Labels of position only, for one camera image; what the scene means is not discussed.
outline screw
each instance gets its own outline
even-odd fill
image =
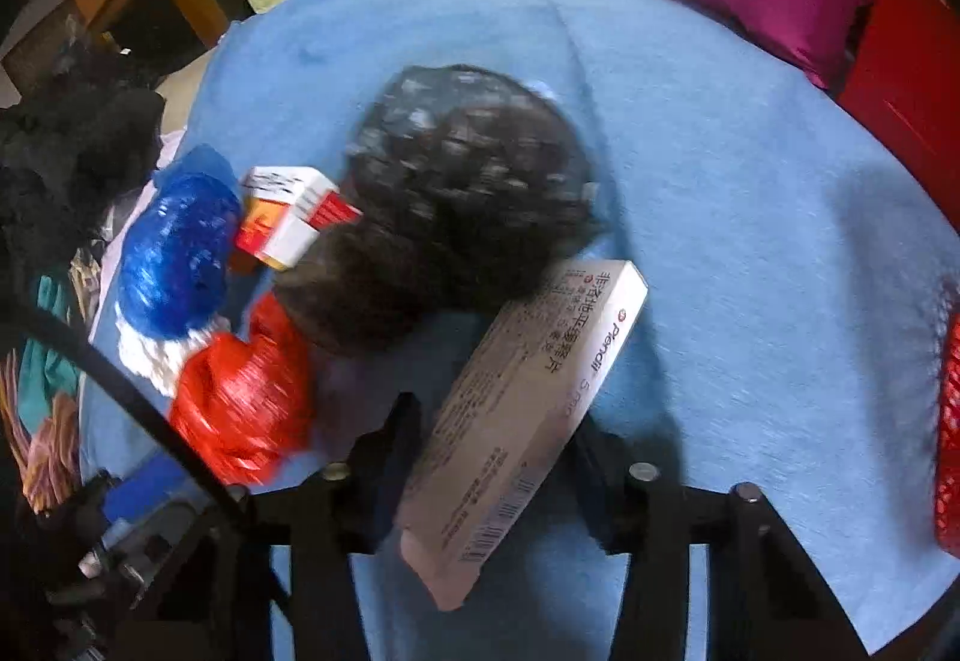
[[[757,503],[763,498],[763,492],[752,482],[741,482],[733,488],[736,495],[746,503]]]
[[[350,476],[350,467],[342,460],[335,460],[325,465],[322,474],[327,482],[342,482]]]
[[[654,464],[645,461],[630,464],[627,472],[637,482],[654,482],[659,477],[659,469]]]

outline red mesh bag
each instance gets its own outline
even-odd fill
[[[937,542],[960,557],[960,314],[950,318],[944,345],[937,445]]]
[[[170,423],[223,482],[263,484],[307,447],[313,410],[309,346],[268,293],[250,342],[218,333],[186,361]]]

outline black cable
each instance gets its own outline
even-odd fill
[[[174,431],[166,418],[147,401],[133,383],[89,342],[48,311],[21,304],[8,297],[0,297],[0,323],[20,327],[88,373],[91,380],[99,384],[104,392],[133,417],[133,421],[147,431],[160,447],[167,450],[189,477],[208,493],[211,500],[223,511],[230,525],[241,532],[250,530],[250,519],[200,455]]]

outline bed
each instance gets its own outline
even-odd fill
[[[632,260],[650,286],[598,423],[638,456],[673,453],[688,484],[760,484],[868,650],[920,618],[960,572],[934,542],[931,501],[960,239],[798,68],[683,0],[287,0],[229,30],[179,154],[209,143],[238,175],[309,164],[336,176],[396,73],[454,63],[557,103],[601,172],[610,229],[589,253]],[[114,287],[94,343],[117,363]],[[335,363],[314,446],[267,489],[342,458],[398,391],[419,396],[428,426],[483,327],[445,313],[389,354]],[[88,383],[83,472],[127,474],[151,450]],[[286,562],[277,549],[281,576]],[[435,610],[395,538],[353,571],[373,658],[579,661],[607,656],[625,561],[592,542],[555,471],[454,613]],[[694,584],[689,658],[703,657],[705,616]]]

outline blue plastic bag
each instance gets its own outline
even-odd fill
[[[117,300],[134,330],[178,339],[205,327],[227,295],[227,262],[240,224],[229,164],[192,150],[155,177],[158,193],[128,230]]]

